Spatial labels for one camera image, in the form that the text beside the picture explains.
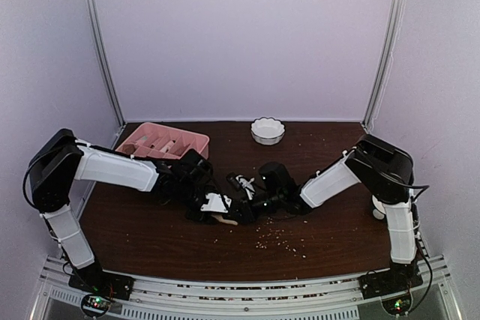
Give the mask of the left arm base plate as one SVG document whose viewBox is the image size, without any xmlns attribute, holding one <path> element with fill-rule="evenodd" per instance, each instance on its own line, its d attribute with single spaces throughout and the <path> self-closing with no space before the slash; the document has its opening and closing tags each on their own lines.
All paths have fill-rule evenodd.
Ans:
<svg viewBox="0 0 480 320">
<path fill-rule="evenodd" d="M 105 271 L 100 262 L 95 260 L 84 268 L 73 266 L 68 285 L 105 298 L 128 301 L 134 287 L 134 278 Z"/>
</svg>

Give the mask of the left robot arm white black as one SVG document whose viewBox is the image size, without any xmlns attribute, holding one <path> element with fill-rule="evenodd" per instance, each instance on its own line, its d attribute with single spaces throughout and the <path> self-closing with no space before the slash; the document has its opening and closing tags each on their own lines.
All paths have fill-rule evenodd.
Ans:
<svg viewBox="0 0 480 320">
<path fill-rule="evenodd" d="M 214 178 L 210 162 L 193 149 L 179 159 L 139 157 L 93 145 L 60 129 L 30 160 L 22 194 L 92 293 L 102 292 L 108 278 L 71 207 L 71 188 L 80 182 L 158 194 L 184 203 L 200 217 L 223 217 L 233 205 Z"/>
</svg>

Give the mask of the striped beige brown sock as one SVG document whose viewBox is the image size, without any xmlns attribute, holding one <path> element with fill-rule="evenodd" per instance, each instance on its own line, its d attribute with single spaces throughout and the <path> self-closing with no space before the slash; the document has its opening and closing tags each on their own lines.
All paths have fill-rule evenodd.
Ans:
<svg viewBox="0 0 480 320">
<path fill-rule="evenodd" d="M 221 214 L 212 214 L 211 217 L 218 223 L 228 226 L 237 226 L 239 223 L 235 220 L 225 219 Z"/>
</svg>

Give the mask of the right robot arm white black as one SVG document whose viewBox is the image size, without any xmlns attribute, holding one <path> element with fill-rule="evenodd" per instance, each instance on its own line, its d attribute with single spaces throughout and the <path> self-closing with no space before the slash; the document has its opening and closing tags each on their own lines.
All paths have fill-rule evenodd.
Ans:
<svg viewBox="0 0 480 320">
<path fill-rule="evenodd" d="M 360 190 L 370 202 L 373 216 L 387 225 L 388 257 L 393 268 L 385 273 L 385 285 L 397 292 L 413 279 L 418 216 L 414 162 L 405 150 L 364 135 L 332 164 L 301 183 L 278 161 L 263 164 L 258 176 L 261 187 L 242 175 L 229 176 L 229 182 L 244 194 L 228 204 L 231 220 L 252 223 L 279 209 L 291 215 L 309 214 Z"/>
</svg>

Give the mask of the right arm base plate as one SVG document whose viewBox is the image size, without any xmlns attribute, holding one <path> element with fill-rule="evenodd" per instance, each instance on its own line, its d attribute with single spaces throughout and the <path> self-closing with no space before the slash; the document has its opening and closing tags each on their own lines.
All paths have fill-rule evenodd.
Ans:
<svg viewBox="0 0 480 320">
<path fill-rule="evenodd" d="M 405 271 L 369 271 L 358 278 L 364 299 L 385 297 L 423 284 L 421 274 L 408 274 Z"/>
</svg>

